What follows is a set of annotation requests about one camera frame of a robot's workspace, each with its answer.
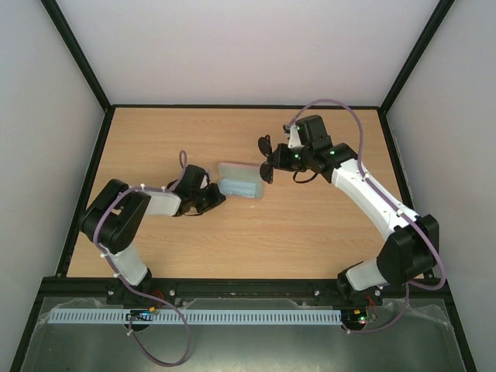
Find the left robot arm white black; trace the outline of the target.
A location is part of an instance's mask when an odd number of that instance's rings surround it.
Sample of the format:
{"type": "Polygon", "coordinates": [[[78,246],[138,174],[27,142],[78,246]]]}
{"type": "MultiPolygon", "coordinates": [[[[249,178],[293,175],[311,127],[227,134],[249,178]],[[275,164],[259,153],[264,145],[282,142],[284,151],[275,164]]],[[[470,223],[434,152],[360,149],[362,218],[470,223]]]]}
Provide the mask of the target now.
{"type": "Polygon", "coordinates": [[[225,201],[208,171],[195,165],[184,165],[177,180],[157,188],[111,179],[80,217],[79,230],[100,250],[114,278],[127,291],[163,302],[150,293],[152,274],[136,248],[135,236],[143,218],[200,216],[225,201]]]}

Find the light blue cleaning cloth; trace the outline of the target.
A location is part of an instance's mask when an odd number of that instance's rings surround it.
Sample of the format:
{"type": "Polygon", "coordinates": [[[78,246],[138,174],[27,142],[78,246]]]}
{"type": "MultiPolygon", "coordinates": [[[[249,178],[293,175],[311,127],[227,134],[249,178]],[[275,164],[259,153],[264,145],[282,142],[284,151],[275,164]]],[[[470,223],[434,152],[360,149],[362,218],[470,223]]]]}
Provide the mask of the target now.
{"type": "Polygon", "coordinates": [[[218,186],[224,195],[257,198],[257,185],[253,182],[222,178],[218,186]]]}

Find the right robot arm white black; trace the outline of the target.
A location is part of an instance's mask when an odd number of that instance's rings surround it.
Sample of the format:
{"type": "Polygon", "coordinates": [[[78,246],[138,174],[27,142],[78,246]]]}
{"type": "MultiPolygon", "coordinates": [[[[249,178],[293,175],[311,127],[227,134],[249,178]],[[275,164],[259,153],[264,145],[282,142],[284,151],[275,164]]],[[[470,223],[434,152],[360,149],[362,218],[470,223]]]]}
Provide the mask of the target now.
{"type": "Polygon", "coordinates": [[[272,146],[270,136],[258,140],[265,161],[260,176],[272,183],[275,170],[298,174],[311,171],[347,195],[371,220],[384,245],[374,259],[357,263],[338,274],[339,297],[353,304],[365,291],[389,285],[400,288],[437,265],[439,223],[421,216],[377,183],[347,144],[334,144],[321,116],[311,115],[283,128],[286,143],[272,146]]]}

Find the pink glasses case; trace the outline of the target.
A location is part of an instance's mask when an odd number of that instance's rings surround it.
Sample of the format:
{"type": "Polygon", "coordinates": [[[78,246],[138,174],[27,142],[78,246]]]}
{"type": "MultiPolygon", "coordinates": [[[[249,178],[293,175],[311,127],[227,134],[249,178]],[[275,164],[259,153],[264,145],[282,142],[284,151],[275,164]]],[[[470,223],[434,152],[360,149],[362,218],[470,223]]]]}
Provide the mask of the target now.
{"type": "Polygon", "coordinates": [[[217,185],[222,194],[250,199],[264,196],[264,182],[258,165],[221,162],[218,173],[217,185]]]}

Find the black gold sunglasses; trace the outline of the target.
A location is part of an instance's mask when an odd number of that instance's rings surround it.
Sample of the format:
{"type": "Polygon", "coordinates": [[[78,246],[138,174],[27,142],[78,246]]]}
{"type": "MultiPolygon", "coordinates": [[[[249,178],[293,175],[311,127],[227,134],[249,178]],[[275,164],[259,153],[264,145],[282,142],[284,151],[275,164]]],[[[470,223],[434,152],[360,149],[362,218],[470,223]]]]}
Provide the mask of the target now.
{"type": "Polygon", "coordinates": [[[265,157],[265,161],[260,165],[259,174],[260,178],[268,183],[272,184],[274,180],[274,166],[271,163],[273,149],[271,146],[271,139],[269,135],[262,136],[258,139],[258,148],[260,153],[265,157]]]}

